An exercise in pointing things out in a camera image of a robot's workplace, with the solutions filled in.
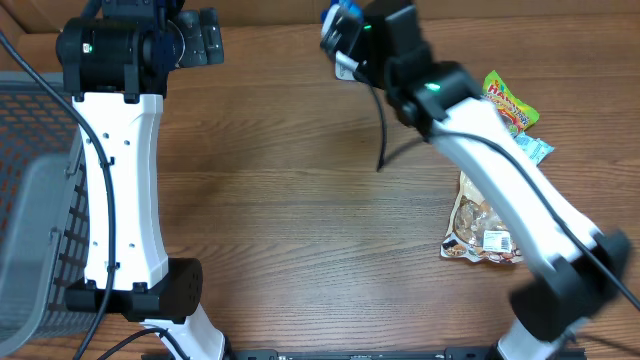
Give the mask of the light teal snack packet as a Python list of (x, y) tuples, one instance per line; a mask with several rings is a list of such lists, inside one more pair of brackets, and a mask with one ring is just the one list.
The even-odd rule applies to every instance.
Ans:
[(555, 148), (540, 138), (533, 138), (522, 132), (514, 137), (514, 141), (525, 152), (528, 158), (539, 165)]

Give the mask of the green Haribo candy bag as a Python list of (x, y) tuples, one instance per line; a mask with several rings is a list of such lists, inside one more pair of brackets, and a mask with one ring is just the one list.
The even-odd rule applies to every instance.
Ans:
[(492, 102), (509, 133), (515, 137), (537, 123), (539, 112), (516, 97), (495, 71), (484, 79), (484, 97)]

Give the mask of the beige brown snack bag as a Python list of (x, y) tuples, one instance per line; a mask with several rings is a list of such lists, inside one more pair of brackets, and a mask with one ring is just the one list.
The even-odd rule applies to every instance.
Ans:
[(464, 173), (452, 209), (445, 238), (440, 246), (444, 258), (516, 264), (523, 261), (506, 225)]

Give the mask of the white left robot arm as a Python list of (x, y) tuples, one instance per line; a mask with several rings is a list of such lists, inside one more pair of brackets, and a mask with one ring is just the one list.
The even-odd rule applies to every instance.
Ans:
[(177, 359), (227, 359), (226, 337), (200, 298), (195, 258), (171, 258), (158, 212), (157, 145), (169, 74), (224, 60), (217, 12), (180, 1), (105, 1), (56, 41), (81, 132), (89, 209), (83, 277), (65, 290), (73, 312), (120, 314), (159, 335)]

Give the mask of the blue snack bar wrapper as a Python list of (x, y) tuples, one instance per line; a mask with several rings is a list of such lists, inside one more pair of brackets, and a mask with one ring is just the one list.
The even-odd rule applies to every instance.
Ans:
[(364, 22), (362, 8), (355, 0), (331, 0), (327, 9), (321, 15), (323, 23), (338, 21), (342, 18), (354, 20), (358, 23)]

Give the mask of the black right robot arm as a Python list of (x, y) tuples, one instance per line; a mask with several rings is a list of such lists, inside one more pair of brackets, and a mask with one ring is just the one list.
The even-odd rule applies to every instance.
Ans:
[(603, 233), (519, 148), (480, 85), (438, 61), (409, 1), (360, 12), (330, 6), (321, 49), (358, 82), (381, 89), (398, 120), (455, 163), (505, 223), (532, 273), (513, 291), (515, 320), (490, 359), (562, 359), (565, 344), (618, 296), (631, 257), (623, 232)]

